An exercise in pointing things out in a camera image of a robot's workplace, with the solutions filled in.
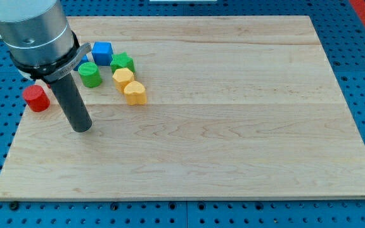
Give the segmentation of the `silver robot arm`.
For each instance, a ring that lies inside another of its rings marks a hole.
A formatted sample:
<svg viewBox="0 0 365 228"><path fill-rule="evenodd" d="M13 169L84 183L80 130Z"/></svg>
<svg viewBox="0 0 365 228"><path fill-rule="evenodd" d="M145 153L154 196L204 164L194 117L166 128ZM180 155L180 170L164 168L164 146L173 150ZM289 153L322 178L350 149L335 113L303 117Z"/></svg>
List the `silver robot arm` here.
<svg viewBox="0 0 365 228"><path fill-rule="evenodd" d="M20 71L51 86L76 132L92 126L72 70L92 47L79 44L59 0L0 0L0 37Z"/></svg>

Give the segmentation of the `black clamp ring mount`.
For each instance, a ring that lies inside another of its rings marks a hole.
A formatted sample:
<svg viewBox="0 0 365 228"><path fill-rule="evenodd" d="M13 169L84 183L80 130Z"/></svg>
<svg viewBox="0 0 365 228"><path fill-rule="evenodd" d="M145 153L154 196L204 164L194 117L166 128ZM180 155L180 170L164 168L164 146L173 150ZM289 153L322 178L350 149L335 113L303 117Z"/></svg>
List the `black clamp ring mount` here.
<svg viewBox="0 0 365 228"><path fill-rule="evenodd" d="M20 63L11 52L10 58L14 66L26 79L42 80L47 84L51 84L71 73L71 71L81 62L81 59L92 51L90 43L87 42L80 45L75 32L72 32L72 38L74 44L69 52L52 63L35 66L24 65L23 63Z"/></svg>

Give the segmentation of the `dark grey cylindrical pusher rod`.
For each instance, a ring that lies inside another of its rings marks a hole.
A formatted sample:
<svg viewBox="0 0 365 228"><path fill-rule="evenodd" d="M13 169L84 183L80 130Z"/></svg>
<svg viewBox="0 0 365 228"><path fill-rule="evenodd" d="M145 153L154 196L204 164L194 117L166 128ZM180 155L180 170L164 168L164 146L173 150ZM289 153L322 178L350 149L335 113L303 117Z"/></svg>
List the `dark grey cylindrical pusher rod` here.
<svg viewBox="0 0 365 228"><path fill-rule="evenodd" d="M75 132L89 130L93 123L72 75L69 73L50 86L71 128Z"/></svg>

